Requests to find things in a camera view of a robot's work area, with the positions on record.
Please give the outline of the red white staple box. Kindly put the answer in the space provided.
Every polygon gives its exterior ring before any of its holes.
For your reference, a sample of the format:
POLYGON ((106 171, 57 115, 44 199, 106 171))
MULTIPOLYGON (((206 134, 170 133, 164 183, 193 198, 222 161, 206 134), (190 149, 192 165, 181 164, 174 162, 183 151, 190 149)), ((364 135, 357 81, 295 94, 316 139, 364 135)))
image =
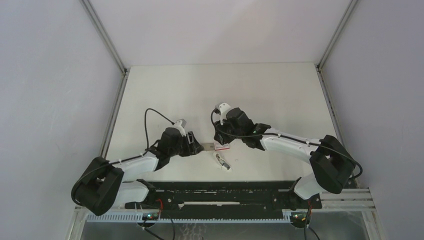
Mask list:
POLYGON ((218 142, 207 142, 207 143, 201 143, 200 144, 205 151, 222 151, 222 150, 229 150, 230 145, 228 143, 222 145, 218 142))

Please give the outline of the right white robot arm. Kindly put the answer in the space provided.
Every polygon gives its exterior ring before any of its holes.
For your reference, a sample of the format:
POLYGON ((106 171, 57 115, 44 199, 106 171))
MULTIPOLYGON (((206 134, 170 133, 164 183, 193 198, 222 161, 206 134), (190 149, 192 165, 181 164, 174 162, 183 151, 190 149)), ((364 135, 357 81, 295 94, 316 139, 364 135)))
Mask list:
POLYGON ((295 208, 302 208, 322 192, 340 194, 349 181, 363 173, 361 164, 332 135, 317 139, 284 133, 254 123, 239 107, 225 103, 211 111, 210 121, 214 140, 221 145, 240 140, 251 149, 283 153, 310 165, 312 173, 299 177, 289 190, 289 203, 295 208))

